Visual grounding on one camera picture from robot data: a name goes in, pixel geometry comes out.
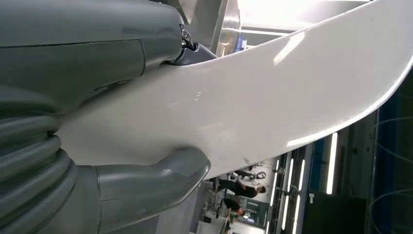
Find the industrial machine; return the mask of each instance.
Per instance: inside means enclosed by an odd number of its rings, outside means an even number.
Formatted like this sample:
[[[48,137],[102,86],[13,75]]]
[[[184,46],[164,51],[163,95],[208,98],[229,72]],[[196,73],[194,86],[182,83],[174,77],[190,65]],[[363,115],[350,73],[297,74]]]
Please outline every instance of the industrial machine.
[[[354,123],[411,68],[412,7],[216,58],[160,3],[0,1],[0,233],[110,233]]]

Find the fluorescent light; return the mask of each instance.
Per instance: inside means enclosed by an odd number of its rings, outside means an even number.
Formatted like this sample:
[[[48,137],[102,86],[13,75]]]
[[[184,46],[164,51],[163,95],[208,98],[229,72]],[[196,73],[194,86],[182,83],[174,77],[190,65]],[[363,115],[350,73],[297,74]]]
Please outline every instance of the fluorescent light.
[[[336,164],[336,150],[337,150],[337,133],[333,133],[331,136],[331,150],[330,150],[330,162],[328,165],[328,178],[327,178],[327,194],[333,192],[333,180],[334,180],[334,166]]]
[[[304,175],[304,165],[305,165],[305,160],[302,160],[302,164],[301,164],[301,173],[300,173],[300,183],[298,184],[298,190],[301,191],[301,187],[302,187],[302,176]]]
[[[298,210],[300,208],[300,195],[297,197],[297,202],[296,202],[296,213],[294,215],[294,224],[293,224],[293,233],[296,234],[297,231],[297,220],[298,220]]]
[[[291,159],[291,164],[290,164],[290,173],[288,175],[288,184],[287,184],[287,191],[290,191],[290,185],[291,185],[291,175],[293,173],[293,164],[294,164],[294,159]]]
[[[265,229],[265,234],[268,234],[268,228],[270,227],[270,221],[267,222],[267,228]]]
[[[277,160],[277,167],[276,170],[278,171],[278,165],[279,165],[280,161]],[[274,183],[272,184],[272,192],[271,192],[271,200],[270,200],[270,206],[272,206],[273,200],[274,200],[274,193],[275,193],[275,185],[277,184],[277,172],[275,172],[274,175]]]
[[[285,229],[285,221],[287,219],[287,209],[288,209],[288,196],[285,198],[285,205],[284,205],[284,215],[282,217],[282,229]]]

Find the man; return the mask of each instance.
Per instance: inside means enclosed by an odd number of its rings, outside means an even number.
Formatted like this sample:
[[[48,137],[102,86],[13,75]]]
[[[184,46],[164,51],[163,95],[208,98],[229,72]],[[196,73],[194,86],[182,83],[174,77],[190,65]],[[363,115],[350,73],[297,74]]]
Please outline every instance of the man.
[[[230,217],[231,212],[235,213],[235,215],[245,215],[245,211],[241,209],[241,206],[238,204],[238,202],[229,198],[224,198],[224,204],[228,209],[228,217]]]
[[[253,198],[258,193],[265,193],[266,189],[264,186],[258,187],[257,189],[253,187],[246,186],[242,184],[239,180],[237,182],[229,181],[229,180],[219,180],[219,187],[217,191],[222,189],[229,189],[235,193],[235,196],[245,196]]]

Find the gray plastic housing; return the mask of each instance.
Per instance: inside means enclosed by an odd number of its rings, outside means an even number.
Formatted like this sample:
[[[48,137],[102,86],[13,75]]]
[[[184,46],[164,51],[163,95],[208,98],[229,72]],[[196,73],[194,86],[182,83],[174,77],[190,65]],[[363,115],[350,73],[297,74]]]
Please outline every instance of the gray plastic housing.
[[[125,228],[181,203],[209,168],[208,158],[195,148],[151,166],[80,166],[69,198],[37,233],[104,234]]]
[[[65,114],[176,59],[181,24],[173,7],[148,0],[0,1],[0,85],[40,93]]]
[[[181,38],[175,8],[148,0],[0,1],[0,47]]]

